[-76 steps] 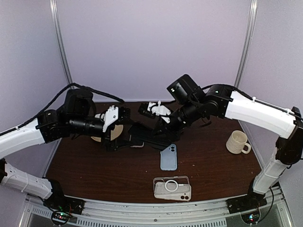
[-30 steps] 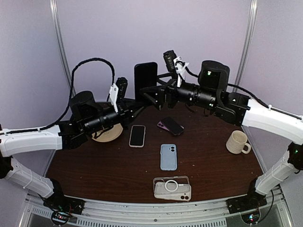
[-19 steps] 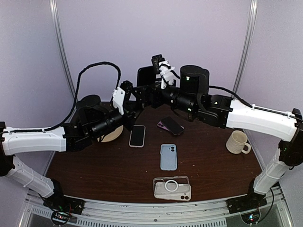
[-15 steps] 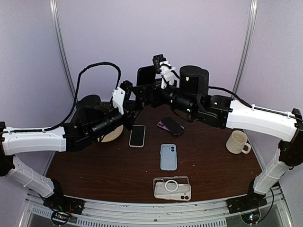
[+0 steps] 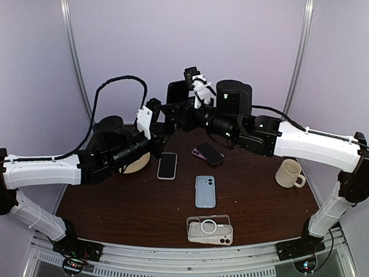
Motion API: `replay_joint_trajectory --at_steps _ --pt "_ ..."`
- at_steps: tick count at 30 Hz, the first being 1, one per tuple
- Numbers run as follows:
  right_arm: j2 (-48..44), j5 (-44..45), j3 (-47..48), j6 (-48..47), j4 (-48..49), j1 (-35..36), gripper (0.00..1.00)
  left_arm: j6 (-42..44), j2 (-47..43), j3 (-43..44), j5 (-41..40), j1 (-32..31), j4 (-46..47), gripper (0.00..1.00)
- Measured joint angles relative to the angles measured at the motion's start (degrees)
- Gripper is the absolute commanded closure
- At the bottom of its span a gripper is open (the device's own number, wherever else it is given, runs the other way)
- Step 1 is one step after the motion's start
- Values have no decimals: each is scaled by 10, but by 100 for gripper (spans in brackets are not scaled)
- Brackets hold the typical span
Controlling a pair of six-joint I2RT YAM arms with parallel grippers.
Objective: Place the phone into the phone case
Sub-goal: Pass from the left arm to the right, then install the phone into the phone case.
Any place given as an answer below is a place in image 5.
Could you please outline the light blue phone case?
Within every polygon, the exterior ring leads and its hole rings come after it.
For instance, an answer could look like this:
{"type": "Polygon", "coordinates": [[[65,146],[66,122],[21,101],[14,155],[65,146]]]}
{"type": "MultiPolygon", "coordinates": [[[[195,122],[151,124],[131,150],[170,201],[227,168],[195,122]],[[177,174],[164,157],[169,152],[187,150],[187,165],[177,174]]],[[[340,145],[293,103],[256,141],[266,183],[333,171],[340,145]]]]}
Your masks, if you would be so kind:
{"type": "Polygon", "coordinates": [[[211,209],[216,206],[216,182],[214,176],[198,175],[195,179],[195,206],[211,209]]]}

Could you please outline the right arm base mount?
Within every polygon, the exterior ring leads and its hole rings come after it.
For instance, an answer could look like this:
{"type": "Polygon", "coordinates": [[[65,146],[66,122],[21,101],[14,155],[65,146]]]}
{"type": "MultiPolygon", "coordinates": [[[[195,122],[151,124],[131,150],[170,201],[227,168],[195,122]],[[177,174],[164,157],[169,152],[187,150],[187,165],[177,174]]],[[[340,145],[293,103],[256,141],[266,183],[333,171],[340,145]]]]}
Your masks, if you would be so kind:
{"type": "Polygon", "coordinates": [[[295,269],[301,274],[311,274],[317,267],[316,253],[325,250],[323,238],[309,234],[276,244],[280,261],[293,260],[295,269]]]}

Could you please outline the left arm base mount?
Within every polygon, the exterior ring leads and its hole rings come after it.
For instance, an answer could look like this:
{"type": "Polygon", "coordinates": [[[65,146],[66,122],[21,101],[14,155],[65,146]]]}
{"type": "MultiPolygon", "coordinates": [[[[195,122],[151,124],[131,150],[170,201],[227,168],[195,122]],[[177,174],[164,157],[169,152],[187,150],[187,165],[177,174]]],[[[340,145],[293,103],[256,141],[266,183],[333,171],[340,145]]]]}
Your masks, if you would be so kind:
{"type": "Polygon", "coordinates": [[[104,246],[97,242],[89,242],[81,239],[76,241],[53,241],[48,238],[52,244],[53,251],[63,257],[62,269],[67,276],[76,276],[83,270],[91,268],[91,262],[99,262],[103,253],[104,246]]]}

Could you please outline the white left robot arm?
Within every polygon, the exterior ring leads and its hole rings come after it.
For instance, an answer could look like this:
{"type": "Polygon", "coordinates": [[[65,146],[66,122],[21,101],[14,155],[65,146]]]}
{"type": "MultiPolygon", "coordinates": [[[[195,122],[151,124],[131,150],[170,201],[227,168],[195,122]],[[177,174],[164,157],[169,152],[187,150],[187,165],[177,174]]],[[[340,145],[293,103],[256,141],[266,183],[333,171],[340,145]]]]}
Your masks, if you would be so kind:
{"type": "Polygon", "coordinates": [[[54,216],[28,199],[20,188],[34,185],[95,185],[111,178],[146,153],[159,157],[163,137],[156,130],[157,117],[150,111],[137,117],[137,134],[124,129],[123,119],[112,115],[93,126],[90,150],[66,158],[20,157],[1,149],[1,214],[13,215],[46,235],[70,256],[78,256],[83,244],[71,221],[54,216]]]}

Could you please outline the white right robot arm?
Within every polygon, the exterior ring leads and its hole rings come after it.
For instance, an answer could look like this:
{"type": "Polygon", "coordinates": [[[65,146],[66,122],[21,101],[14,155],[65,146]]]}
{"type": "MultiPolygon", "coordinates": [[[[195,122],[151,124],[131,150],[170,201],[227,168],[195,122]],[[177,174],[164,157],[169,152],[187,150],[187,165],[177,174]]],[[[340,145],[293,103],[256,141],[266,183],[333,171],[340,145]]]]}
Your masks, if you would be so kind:
{"type": "Polygon", "coordinates": [[[368,198],[368,145],[364,134],[339,136],[304,127],[286,115],[253,116],[252,88],[236,80],[219,81],[214,88],[204,80],[170,83],[165,120],[189,132],[203,128],[209,137],[226,139],[226,147],[240,147],[262,156],[292,157],[339,169],[331,196],[303,227],[296,240],[299,254],[309,254],[349,206],[368,198]]]}

